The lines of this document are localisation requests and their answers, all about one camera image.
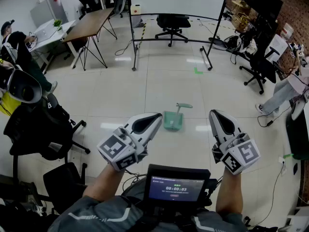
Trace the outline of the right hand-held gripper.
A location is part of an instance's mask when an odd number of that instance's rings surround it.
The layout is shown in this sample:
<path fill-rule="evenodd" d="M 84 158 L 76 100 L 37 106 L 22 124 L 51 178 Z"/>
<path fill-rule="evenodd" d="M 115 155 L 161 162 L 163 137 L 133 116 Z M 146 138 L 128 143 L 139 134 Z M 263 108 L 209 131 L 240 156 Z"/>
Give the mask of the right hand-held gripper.
<path fill-rule="evenodd" d="M 213 136 L 218 142 L 212 148 L 216 163 L 222 162 L 231 174 L 237 175 L 260 159 L 255 140 L 247 133 L 242 132 L 227 140 L 228 136 L 241 132 L 234 117 L 221 110 L 211 110 L 209 119 Z"/>

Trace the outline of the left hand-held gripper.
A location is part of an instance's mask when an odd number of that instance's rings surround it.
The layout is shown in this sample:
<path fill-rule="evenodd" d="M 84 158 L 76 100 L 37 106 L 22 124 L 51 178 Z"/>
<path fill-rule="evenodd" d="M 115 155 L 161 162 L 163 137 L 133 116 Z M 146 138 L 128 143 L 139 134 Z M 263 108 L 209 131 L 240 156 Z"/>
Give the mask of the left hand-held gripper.
<path fill-rule="evenodd" d="M 161 113 L 135 115 L 126 122 L 124 128 L 118 127 L 107 134 L 97 149 L 115 170 L 123 171 L 148 155 L 145 146 L 154 138 L 161 124 Z"/>

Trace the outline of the green plastic dustpan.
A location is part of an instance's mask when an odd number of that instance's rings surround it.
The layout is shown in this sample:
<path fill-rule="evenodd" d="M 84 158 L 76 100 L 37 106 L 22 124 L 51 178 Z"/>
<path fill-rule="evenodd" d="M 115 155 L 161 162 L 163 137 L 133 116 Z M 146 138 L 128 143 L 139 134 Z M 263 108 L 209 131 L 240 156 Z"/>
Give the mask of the green plastic dustpan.
<path fill-rule="evenodd" d="M 180 112 L 181 108 L 192 109 L 193 106 L 187 103 L 176 103 L 177 111 L 165 111 L 164 112 L 164 128 L 169 131 L 179 131 L 183 127 L 183 113 Z"/>

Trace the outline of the person's right forearm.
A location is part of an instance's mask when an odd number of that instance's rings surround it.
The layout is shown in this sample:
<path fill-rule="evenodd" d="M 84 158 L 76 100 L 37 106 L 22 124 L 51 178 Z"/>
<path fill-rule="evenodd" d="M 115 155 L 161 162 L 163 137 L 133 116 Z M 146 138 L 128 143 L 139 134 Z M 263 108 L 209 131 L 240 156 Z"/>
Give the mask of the person's right forearm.
<path fill-rule="evenodd" d="M 241 174 L 233 175 L 225 168 L 217 196 L 216 212 L 225 216 L 230 213 L 241 214 L 242 210 Z"/>

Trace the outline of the person's left forearm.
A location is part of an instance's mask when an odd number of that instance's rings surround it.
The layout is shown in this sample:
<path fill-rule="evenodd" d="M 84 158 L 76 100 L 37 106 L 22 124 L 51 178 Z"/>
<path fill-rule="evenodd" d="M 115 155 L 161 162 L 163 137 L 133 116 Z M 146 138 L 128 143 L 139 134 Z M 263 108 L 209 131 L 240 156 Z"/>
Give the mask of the person's left forearm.
<path fill-rule="evenodd" d="M 86 187 L 83 197 L 104 202 L 115 196 L 125 171 L 117 171 L 107 164 L 92 185 Z"/>

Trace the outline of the white floor power socket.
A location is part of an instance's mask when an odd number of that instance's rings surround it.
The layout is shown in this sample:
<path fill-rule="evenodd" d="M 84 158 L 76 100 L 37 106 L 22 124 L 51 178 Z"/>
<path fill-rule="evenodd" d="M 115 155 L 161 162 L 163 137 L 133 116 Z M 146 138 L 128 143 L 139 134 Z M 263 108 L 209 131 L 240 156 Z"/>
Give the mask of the white floor power socket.
<path fill-rule="evenodd" d="M 286 161 L 283 157 L 279 157 L 278 162 L 282 165 L 281 166 L 281 176 L 283 176 L 283 175 L 285 175 L 285 173 L 287 171 Z"/>

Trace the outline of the black chest-mounted screen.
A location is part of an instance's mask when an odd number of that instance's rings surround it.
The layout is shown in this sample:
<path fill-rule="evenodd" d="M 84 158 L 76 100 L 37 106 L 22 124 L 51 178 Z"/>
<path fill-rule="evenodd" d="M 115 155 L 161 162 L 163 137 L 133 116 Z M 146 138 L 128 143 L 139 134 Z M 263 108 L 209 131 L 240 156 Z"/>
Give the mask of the black chest-mounted screen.
<path fill-rule="evenodd" d="M 190 169 L 150 164 L 143 201 L 147 207 L 179 210 L 211 205 L 218 185 L 207 169 Z"/>

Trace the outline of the black office chair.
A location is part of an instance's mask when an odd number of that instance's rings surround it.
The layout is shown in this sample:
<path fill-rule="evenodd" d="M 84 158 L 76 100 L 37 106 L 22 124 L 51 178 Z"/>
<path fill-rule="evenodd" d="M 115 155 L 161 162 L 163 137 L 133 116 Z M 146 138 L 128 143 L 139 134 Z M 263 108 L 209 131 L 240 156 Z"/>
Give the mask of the black office chair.
<path fill-rule="evenodd" d="M 65 159 L 72 146 L 90 154 L 90 149 L 73 140 L 84 120 L 76 123 L 59 104 L 54 94 L 42 98 L 34 107 L 18 106 L 10 116 L 3 134 L 12 141 L 10 154 L 22 156 L 39 153 L 47 160 Z"/>
<path fill-rule="evenodd" d="M 260 91 L 259 94 L 264 93 L 263 84 L 269 80 L 272 83 L 276 83 L 276 72 L 278 70 L 277 66 L 271 63 L 267 58 L 273 54 L 279 55 L 279 52 L 273 47 L 269 47 L 270 51 L 265 54 L 265 51 L 262 49 L 258 50 L 256 54 L 250 59 L 250 69 L 240 66 L 240 70 L 245 70 L 246 72 L 252 75 L 252 78 L 244 82 L 244 85 L 247 86 L 251 81 L 257 80 Z"/>
<path fill-rule="evenodd" d="M 54 206 L 54 209 L 62 214 L 79 200 L 84 190 L 85 170 L 87 164 L 82 164 L 82 174 L 79 174 L 74 163 L 65 163 L 43 175 L 43 181 Z"/>
<path fill-rule="evenodd" d="M 189 17 L 181 14 L 159 14 L 157 16 L 157 24 L 163 30 L 163 33 L 155 35 L 158 39 L 160 36 L 170 35 L 170 42 L 168 47 L 172 47 L 173 36 L 178 36 L 188 43 L 188 38 L 183 36 L 183 29 L 191 27 Z"/>

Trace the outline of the white cardboard box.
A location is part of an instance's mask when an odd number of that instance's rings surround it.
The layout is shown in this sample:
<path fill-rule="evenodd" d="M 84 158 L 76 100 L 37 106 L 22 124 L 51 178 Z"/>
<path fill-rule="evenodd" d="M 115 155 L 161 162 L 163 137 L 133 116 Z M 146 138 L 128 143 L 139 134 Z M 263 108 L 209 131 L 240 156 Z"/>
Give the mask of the white cardboard box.
<path fill-rule="evenodd" d="M 277 62 L 279 60 L 284 51 L 287 49 L 288 44 L 281 36 L 275 34 L 272 41 L 266 48 L 265 55 L 271 51 L 270 47 L 274 48 L 278 52 L 278 54 L 273 53 L 267 58 L 267 60 L 272 63 L 273 61 Z"/>

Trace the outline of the person's gray shirt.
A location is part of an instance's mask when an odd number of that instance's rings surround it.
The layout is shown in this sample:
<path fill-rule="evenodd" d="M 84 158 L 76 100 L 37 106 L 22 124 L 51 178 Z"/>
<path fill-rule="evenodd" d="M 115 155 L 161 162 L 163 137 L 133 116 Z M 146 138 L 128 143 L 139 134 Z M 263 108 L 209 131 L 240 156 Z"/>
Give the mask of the person's gray shirt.
<path fill-rule="evenodd" d="M 115 196 L 100 203 L 90 197 L 79 199 L 62 213 L 48 232 L 249 232 L 242 215 L 220 216 L 198 209 L 193 216 L 177 215 L 164 220 L 147 221 L 135 199 Z"/>

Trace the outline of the wooden crate shelf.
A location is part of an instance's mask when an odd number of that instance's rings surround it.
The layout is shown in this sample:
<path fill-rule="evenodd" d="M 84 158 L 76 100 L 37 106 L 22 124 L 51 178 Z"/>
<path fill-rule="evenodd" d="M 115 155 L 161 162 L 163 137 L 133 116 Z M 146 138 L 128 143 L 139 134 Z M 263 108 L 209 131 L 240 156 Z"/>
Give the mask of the wooden crate shelf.
<path fill-rule="evenodd" d="M 231 23 L 238 32 L 244 32 L 248 23 L 250 22 L 251 8 L 243 0 L 232 0 L 232 20 Z"/>

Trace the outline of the water dispenser bottle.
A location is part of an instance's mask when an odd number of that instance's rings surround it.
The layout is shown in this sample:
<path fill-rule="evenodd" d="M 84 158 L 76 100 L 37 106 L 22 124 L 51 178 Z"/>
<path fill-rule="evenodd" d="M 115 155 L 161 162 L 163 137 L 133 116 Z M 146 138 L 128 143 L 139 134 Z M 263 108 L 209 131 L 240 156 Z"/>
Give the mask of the water dispenser bottle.
<path fill-rule="evenodd" d="M 283 29 L 280 32 L 280 36 L 285 40 L 288 41 L 292 34 L 294 32 L 294 29 L 292 28 L 291 25 L 289 25 L 288 23 L 285 23 Z"/>

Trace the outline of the black television on stand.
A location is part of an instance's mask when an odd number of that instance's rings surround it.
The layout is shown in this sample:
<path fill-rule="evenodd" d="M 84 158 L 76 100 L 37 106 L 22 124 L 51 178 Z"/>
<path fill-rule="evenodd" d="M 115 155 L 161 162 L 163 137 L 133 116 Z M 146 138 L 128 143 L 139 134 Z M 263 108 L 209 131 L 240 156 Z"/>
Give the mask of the black television on stand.
<path fill-rule="evenodd" d="M 247 0 L 247 4 L 257 12 L 257 18 L 249 30 L 257 46 L 254 55 L 257 58 L 264 55 L 277 31 L 278 22 L 276 20 L 283 2 L 281 0 Z"/>

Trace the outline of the white desk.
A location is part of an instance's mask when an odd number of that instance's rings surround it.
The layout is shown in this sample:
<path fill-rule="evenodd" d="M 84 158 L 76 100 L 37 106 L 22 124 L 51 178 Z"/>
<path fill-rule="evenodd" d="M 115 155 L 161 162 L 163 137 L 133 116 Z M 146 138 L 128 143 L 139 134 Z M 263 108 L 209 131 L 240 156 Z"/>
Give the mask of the white desk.
<path fill-rule="evenodd" d="M 73 27 L 75 22 L 76 20 L 73 20 L 62 24 L 60 27 L 55 27 L 55 20 L 53 19 L 42 24 L 34 31 L 33 34 L 35 34 L 37 38 L 37 43 L 34 47 L 29 49 L 29 52 L 35 54 L 43 61 L 43 65 L 41 67 L 41 71 L 43 72 L 43 74 L 47 73 L 50 63 L 55 58 L 55 49 L 57 48 L 59 43 L 65 39 L 65 37 L 67 36 L 67 31 L 71 27 Z M 47 50 L 46 53 L 41 50 L 41 48 L 48 47 L 50 44 L 53 43 L 56 43 L 56 46 L 52 50 Z"/>

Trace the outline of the gray metal cabinet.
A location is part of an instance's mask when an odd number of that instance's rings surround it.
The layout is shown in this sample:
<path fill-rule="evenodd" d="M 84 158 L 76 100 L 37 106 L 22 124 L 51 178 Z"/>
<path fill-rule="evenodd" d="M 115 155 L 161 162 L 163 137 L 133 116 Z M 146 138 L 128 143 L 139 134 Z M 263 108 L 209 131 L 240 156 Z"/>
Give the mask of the gray metal cabinet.
<path fill-rule="evenodd" d="M 61 0 L 42 0 L 30 11 L 30 15 L 36 28 L 52 19 L 62 20 L 63 24 L 68 22 Z"/>

